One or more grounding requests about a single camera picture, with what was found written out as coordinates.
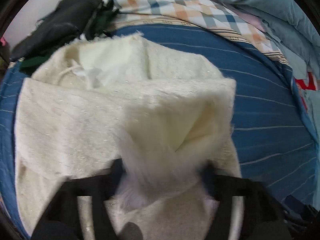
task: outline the bed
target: bed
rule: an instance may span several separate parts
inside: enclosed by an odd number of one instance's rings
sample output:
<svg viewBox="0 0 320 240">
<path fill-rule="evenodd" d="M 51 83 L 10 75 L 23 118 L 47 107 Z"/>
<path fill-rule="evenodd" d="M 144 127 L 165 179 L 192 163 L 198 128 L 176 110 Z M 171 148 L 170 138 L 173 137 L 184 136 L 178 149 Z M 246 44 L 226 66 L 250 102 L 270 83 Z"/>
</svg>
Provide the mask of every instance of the bed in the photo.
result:
<svg viewBox="0 0 320 240">
<path fill-rule="evenodd" d="M 221 22 L 229 26 L 240 22 L 223 6 L 217 7 L 223 11 Z M 236 80 L 232 139 L 242 176 L 262 181 L 282 204 L 288 195 L 305 204 L 314 204 L 319 163 L 317 133 L 292 69 L 274 44 L 262 53 L 248 38 L 237 39 L 225 29 L 219 33 L 200 24 L 196 26 L 192 21 L 187 24 L 185 19 L 161 18 L 168 15 L 130 18 L 132 12 L 127 13 L 128 18 L 121 15 L 117 19 L 114 35 L 140 32 L 144 38 L 171 49 L 201 54 L 224 76 Z M 19 72 L 22 62 L 11 64 L 0 87 L 0 192 L 13 224 L 28 238 L 18 213 L 14 184 L 15 111 L 27 77 Z"/>
</svg>

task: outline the cream knit fabric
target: cream knit fabric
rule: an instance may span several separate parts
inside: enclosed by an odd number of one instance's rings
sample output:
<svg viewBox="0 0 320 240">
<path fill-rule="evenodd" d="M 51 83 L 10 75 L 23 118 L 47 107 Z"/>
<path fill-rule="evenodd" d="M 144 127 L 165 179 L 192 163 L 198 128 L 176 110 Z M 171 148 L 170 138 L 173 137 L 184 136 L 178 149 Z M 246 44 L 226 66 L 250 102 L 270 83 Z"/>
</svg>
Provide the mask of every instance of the cream knit fabric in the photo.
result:
<svg viewBox="0 0 320 240">
<path fill-rule="evenodd" d="M 115 229 L 132 221 L 144 239 L 202 239 L 211 214 L 195 170 L 211 159 L 240 176 L 230 139 L 234 93 L 235 81 L 203 56 L 140 35 L 59 49 L 24 81 L 18 102 L 16 191 L 27 232 L 65 176 L 95 175 L 121 156 L 128 179 L 108 206 Z M 88 199 L 81 201 L 93 239 Z"/>
</svg>

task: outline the plaid fabric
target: plaid fabric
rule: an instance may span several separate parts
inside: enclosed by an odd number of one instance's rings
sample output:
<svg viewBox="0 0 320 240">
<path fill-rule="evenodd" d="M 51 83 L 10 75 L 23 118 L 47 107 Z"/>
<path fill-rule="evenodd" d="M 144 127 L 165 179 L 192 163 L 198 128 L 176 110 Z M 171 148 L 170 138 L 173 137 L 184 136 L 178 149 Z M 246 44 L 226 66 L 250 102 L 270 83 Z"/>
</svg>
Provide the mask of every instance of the plaid fabric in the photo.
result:
<svg viewBox="0 0 320 240">
<path fill-rule="evenodd" d="M 114 0 L 121 14 L 115 28 L 129 25 L 166 23 L 195 25 L 231 41 L 252 44 L 272 60 L 288 62 L 264 33 L 219 3 L 210 0 Z"/>
</svg>

